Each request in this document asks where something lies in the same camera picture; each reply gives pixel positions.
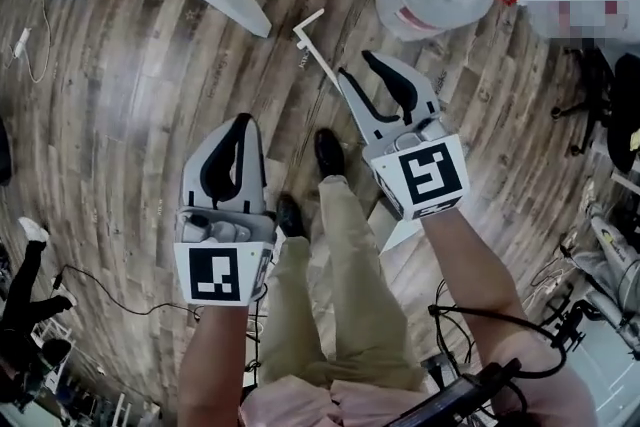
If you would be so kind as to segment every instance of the wooden floor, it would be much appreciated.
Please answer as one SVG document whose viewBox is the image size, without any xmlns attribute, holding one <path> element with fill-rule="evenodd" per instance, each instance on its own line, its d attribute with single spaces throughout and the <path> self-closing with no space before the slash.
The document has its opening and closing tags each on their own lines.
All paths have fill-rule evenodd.
<svg viewBox="0 0 640 427">
<path fill-rule="evenodd" d="M 313 40 L 334 68 L 346 65 L 361 79 L 381 111 L 393 106 L 361 50 L 398 56 L 433 80 L 446 125 L 468 149 L 472 192 L 462 210 L 523 297 L 571 225 L 587 177 L 604 197 L 611 194 L 606 159 L 569 154 L 584 117 L 554 123 L 549 116 L 554 105 L 581 95 L 571 58 L 532 34 L 517 8 L 496 3 L 478 24 L 401 44 L 381 28 L 374 0 L 258 1 L 274 26 L 265 40 L 200 0 L 46 0 L 53 47 L 45 79 L 32 84 L 23 61 L 0 69 L 0 114 L 15 172 L 0 191 L 0 237 L 17 267 L 26 243 L 17 218 L 49 226 L 39 298 L 70 263 L 130 308 L 181 302 L 172 241 L 182 166 L 222 121 L 248 111 L 262 131 L 271 201 L 283 188 L 292 191 L 312 221 L 311 292 L 331 349 L 314 131 L 330 126 L 344 141 L 348 178 L 365 209 L 379 190 L 360 160 L 362 142 L 344 102 L 296 48 L 292 28 L 321 7 L 326 14 L 312 27 Z M 35 73 L 46 50 L 40 2 L 0 0 L 4 62 L 7 45 L 34 27 L 28 49 Z M 434 347 L 427 307 L 440 280 L 430 247 L 414 237 L 382 259 L 425 356 Z M 68 274 L 65 284 L 80 304 L 62 320 L 89 356 L 78 353 L 76 367 L 103 390 L 121 381 L 175 410 L 177 372 L 195 327 L 189 315 L 164 309 L 136 317 L 80 276 Z M 107 377 L 96 374 L 96 361 Z"/>
</svg>

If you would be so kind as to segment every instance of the person in black pants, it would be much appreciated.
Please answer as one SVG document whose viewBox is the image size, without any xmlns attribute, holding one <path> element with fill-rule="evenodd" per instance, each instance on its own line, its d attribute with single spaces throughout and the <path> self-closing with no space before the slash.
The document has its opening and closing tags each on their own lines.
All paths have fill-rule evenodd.
<svg viewBox="0 0 640 427">
<path fill-rule="evenodd" d="M 25 393 L 39 390 L 44 376 L 71 350 L 67 340 L 48 340 L 38 348 L 31 338 L 37 323 L 69 310 L 73 304 L 64 296 L 31 302 L 31 289 L 49 234 L 30 219 L 21 218 L 20 222 L 31 240 L 24 262 L 11 283 L 0 320 L 0 402 L 14 402 Z"/>
</svg>

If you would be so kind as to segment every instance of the beige trousers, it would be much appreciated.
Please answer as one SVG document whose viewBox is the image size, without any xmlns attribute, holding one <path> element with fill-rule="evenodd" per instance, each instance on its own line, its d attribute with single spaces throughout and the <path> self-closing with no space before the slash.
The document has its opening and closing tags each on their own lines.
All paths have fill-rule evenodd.
<svg viewBox="0 0 640 427">
<path fill-rule="evenodd" d="M 294 375 L 314 386 L 334 380 L 418 390 L 424 372 L 412 354 L 407 318 L 389 290 L 373 234 L 343 177 L 319 186 L 329 244 L 336 357 L 322 353 L 307 289 L 309 242 L 285 241 L 269 280 L 269 317 L 260 343 L 260 384 Z"/>
</svg>

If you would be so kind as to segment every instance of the person's arm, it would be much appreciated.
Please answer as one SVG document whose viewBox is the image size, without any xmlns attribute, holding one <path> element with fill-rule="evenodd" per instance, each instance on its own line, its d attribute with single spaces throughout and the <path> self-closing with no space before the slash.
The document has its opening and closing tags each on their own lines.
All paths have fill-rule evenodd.
<svg viewBox="0 0 640 427">
<path fill-rule="evenodd" d="M 422 226 L 459 307 L 526 319 L 511 274 L 457 209 L 425 217 Z M 465 315 L 464 319 L 484 365 L 500 342 L 524 329 L 485 317 Z"/>
<path fill-rule="evenodd" d="M 244 307 L 204 308 L 180 369 L 180 427 L 237 427 L 248 315 Z"/>
</svg>

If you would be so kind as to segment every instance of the office chair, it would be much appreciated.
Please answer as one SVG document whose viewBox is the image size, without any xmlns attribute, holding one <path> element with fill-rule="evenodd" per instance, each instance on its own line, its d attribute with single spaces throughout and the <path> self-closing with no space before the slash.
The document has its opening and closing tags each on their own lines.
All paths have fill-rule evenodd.
<svg viewBox="0 0 640 427">
<path fill-rule="evenodd" d="M 551 117 L 554 120 L 573 116 L 580 112 L 588 112 L 587 128 L 582 139 L 582 144 L 571 146 L 571 155 L 574 157 L 583 155 L 589 143 L 591 136 L 599 121 L 604 127 L 609 125 L 611 119 L 611 102 L 609 95 L 615 77 L 607 60 L 602 52 L 597 48 L 584 48 L 581 50 L 569 51 L 576 59 L 580 67 L 580 84 L 586 90 L 586 98 L 573 107 L 561 109 L 556 106 L 551 110 Z"/>
</svg>

